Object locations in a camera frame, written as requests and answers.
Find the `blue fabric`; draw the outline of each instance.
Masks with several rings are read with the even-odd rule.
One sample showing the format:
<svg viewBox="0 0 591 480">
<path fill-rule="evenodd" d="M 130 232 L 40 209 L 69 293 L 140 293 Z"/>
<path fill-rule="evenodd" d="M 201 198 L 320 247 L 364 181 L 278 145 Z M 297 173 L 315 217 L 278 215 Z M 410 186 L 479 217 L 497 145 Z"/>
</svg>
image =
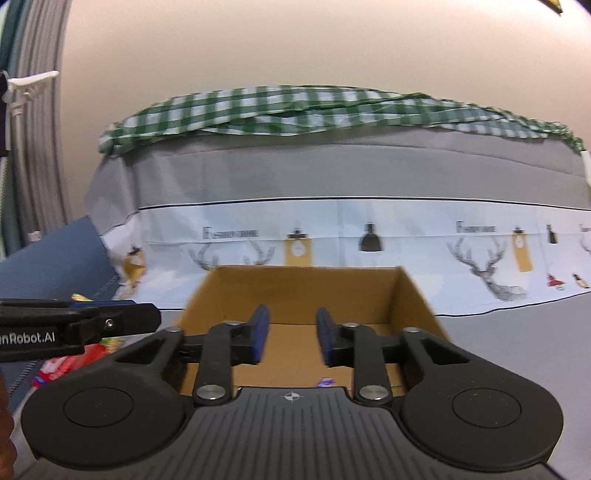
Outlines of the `blue fabric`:
<svg viewBox="0 0 591 480">
<path fill-rule="evenodd" d="M 109 300 L 119 278 L 109 262 L 105 246 L 88 217 L 50 233 L 41 241 L 0 262 L 0 298 L 69 300 L 73 293 Z M 7 387 L 21 375 L 28 362 L 0 365 Z M 14 411 L 30 388 L 40 362 L 10 397 Z"/>
</svg>

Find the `open cardboard box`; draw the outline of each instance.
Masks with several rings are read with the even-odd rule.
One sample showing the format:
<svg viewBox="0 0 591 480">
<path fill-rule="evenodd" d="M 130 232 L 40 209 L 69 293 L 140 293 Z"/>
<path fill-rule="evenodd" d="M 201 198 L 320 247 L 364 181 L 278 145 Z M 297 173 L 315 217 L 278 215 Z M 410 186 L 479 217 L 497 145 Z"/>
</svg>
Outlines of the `open cardboard box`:
<svg viewBox="0 0 591 480">
<path fill-rule="evenodd" d="M 246 321 L 267 305 L 270 326 L 259 365 L 233 367 L 239 387 L 315 387 L 332 378 L 349 391 L 352 370 L 328 368 L 316 338 L 316 310 L 336 323 L 370 325 L 380 335 L 407 326 L 446 334 L 404 269 L 222 266 L 212 270 L 177 319 L 186 335 L 206 333 L 225 320 Z M 387 365 L 393 395 L 404 393 L 396 365 Z M 189 366 L 182 393 L 190 395 L 198 365 Z"/>
</svg>

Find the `green checkered cloth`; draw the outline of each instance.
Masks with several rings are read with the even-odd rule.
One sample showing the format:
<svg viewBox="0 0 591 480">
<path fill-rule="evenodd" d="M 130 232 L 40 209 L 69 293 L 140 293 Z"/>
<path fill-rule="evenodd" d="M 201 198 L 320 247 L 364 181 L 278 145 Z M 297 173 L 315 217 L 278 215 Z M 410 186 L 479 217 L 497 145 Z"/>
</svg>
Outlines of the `green checkered cloth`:
<svg viewBox="0 0 591 480">
<path fill-rule="evenodd" d="M 335 86 L 266 86 L 171 98 L 111 125 L 100 139 L 104 155 L 177 135 L 301 135 L 362 125 L 446 128 L 509 138 L 560 137 L 574 150 L 583 141 L 565 125 L 506 110 L 438 100 L 424 93 Z"/>
</svg>

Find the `gray curtain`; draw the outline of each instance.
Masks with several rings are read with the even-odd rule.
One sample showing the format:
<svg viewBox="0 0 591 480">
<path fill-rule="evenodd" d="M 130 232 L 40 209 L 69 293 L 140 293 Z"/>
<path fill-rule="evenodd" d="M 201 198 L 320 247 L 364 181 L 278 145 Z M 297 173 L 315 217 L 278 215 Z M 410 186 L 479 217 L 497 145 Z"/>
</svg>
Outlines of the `gray curtain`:
<svg viewBox="0 0 591 480">
<path fill-rule="evenodd" d="M 24 21 L 15 71 L 26 77 L 60 70 L 67 17 L 72 0 L 31 0 Z M 25 106 L 22 115 L 22 151 L 12 142 L 16 176 L 18 223 L 22 238 L 49 233 L 67 224 L 72 214 L 67 200 L 60 138 L 60 79 Z M 12 137 L 17 133 L 12 121 Z"/>
</svg>

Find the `beige wall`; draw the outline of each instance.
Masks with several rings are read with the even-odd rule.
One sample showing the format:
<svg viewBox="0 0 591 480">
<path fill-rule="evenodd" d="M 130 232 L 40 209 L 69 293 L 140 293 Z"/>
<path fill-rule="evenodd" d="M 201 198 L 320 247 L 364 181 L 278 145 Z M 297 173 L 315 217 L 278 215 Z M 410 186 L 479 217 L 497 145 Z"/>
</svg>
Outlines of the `beige wall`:
<svg viewBox="0 0 591 480">
<path fill-rule="evenodd" d="M 113 121 L 170 96 L 322 84 L 421 91 L 564 122 L 591 144 L 575 0 L 73 0 L 61 131 L 76 216 Z"/>
</svg>

